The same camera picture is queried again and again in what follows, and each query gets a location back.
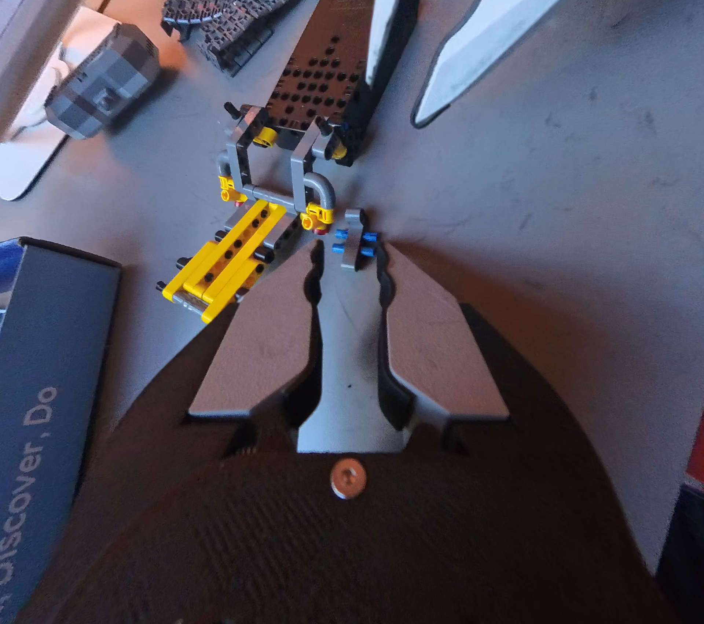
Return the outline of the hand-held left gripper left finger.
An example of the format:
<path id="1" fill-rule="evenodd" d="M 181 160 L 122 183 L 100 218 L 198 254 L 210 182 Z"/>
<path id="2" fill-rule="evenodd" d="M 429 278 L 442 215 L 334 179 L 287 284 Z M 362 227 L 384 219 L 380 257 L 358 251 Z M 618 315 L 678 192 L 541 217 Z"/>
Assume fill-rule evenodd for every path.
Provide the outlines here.
<path id="1" fill-rule="evenodd" d="M 321 240 L 305 244 L 237 307 L 189 407 L 196 418 L 252 418 L 281 407 L 308 418 L 321 393 Z"/>

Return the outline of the grey connector with blue pins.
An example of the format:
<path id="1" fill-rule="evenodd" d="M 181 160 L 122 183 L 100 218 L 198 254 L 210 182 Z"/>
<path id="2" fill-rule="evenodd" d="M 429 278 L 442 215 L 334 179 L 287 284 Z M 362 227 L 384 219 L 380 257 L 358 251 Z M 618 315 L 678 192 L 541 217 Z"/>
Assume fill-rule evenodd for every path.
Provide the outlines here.
<path id="1" fill-rule="evenodd" d="M 344 224 L 335 230 L 331 250 L 341 255 L 343 270 L 356 273 L 376 257 L 381 235 L 370 229 L 369 218 L 363 208 L 348 208 Z"/>

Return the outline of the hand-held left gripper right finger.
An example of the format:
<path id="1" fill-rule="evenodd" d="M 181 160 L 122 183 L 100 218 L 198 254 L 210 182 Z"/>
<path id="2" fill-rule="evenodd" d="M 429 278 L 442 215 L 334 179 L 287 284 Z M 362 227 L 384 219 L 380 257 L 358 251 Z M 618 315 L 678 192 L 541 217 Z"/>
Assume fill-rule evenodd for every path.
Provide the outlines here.
<path id="1" fill-rule="evenodd" d="M 453 294 L 386 243 L 377 249 L 378 399 L 397 431 L 505 421 L 509 411 Z"/>

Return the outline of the navy cardboard box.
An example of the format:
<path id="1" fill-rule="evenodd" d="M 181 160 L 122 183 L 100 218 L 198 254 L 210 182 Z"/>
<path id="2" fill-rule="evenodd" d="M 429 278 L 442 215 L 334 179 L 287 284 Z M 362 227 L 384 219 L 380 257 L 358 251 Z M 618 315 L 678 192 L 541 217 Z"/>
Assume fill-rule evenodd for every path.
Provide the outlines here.
<path id="1" fill-rule="evenodd" d="M 117 262 L 1 243 L 1 622 L 48 567 L 80 484 L 120 286 Z"/>

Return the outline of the clear badge holder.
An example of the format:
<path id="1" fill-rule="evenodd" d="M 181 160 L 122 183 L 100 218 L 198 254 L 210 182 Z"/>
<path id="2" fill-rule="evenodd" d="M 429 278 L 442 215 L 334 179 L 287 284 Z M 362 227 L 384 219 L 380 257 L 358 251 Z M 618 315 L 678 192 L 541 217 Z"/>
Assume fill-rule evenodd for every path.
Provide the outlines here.
<path id="1" fill-rule="evenodd" d="M 703 415 L 693 441 L 689 461 L 682 475 L 682 487 L 703 500 Z"/>

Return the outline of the white stand base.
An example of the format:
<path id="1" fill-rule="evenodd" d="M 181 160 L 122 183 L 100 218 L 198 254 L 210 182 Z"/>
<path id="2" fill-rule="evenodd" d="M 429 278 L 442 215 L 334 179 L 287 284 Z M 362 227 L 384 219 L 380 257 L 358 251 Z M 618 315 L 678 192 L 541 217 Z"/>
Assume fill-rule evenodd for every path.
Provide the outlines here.
<path id="1" fill-rule="evenodd" d="M 110 34 L 116 20 L 79 8 L 1 142 L 1 198 L 20 198 L 67 135 L 47 119 L 49 92 Z"/>

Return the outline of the grey brick motor block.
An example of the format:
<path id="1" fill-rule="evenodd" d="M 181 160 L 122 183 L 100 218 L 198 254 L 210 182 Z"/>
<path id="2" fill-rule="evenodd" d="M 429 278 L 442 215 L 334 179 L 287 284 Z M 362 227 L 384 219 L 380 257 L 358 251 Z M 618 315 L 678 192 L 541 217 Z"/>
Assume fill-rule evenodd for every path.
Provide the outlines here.
<path id="1" fill-rule="evenodd" d="M 148 36 L 136 25 L 117 23 L 49 93 L 47 120 L 75 139 L 93 137 L 140 98 L 160 72 L 158 48 Z"/>

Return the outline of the yellow grey brick arm assembly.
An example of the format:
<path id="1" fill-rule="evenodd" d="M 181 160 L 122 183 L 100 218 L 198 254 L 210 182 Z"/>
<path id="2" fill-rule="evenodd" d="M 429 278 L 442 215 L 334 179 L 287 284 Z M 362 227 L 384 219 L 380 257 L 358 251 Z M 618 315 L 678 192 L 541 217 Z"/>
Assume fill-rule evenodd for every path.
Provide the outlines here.
<path id="1" fill-rule="evenodd" d="M 290 155 L 292 194 L 257 186 L 251 179 L 249 149 L 271 146 L 281 132 L 270 125 L 267 109 L 226 103 L 234 118 L 226 149 L 217 157 L 224 202 L 236 211 L 198 252 L 177 262 L 178 271 L 157 291 L 172 303 L 209 323 L 231 303 L 238 303 L 299 231 L 326 234 L 337 205 L 333 185 L 313 170 L 316 159 L 343 159 L 347 147 L 329 119 L 309 121 Z"/>

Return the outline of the grey desk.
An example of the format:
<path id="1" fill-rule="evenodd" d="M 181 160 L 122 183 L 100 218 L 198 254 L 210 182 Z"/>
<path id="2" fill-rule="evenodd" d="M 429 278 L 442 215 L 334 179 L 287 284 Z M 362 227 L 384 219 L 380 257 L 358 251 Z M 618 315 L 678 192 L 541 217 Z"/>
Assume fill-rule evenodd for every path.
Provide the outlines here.
<path id="1" fill-rule="evenodd" d="M 124 269 L 96 439 L 204 326 L 158 280 L 233 212 L 223 103 L 263 103 L 318 0 L 298 0 L 241 73 L 160 27 L 164 0 L 110 0 L 163 81 L 114 130 L 70 140 L 27 194 L 22 235 Z M 655 570 L 703 410 L 703 0 L 561 0 L 426 128 L 429 61 L 473 0 L 423 0 L 339 205 L 470 303 L 568 404 Z"/>

